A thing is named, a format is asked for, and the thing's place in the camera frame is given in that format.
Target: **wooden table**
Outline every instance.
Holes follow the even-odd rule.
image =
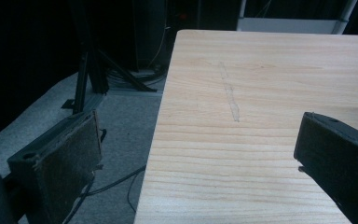
[[[180,31],[135,223],[348,223],[297,169],[306,111],[358,129],[358,36]]]

